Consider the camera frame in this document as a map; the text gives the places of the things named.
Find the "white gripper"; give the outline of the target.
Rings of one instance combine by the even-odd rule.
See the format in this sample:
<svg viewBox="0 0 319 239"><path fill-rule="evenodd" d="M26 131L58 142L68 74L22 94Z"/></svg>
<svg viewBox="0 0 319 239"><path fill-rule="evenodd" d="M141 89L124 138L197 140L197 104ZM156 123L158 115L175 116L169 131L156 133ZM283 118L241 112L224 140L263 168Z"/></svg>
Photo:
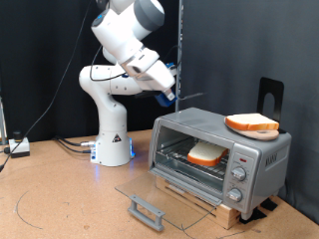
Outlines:
<svg viewBox="0 0 319 239"><path fill-rule="evenodd" d="M170 101L175 99L171 89L174 85L174 77L156 51L139 49L127 60L127 73L143 90L161 91Z"/></svg>

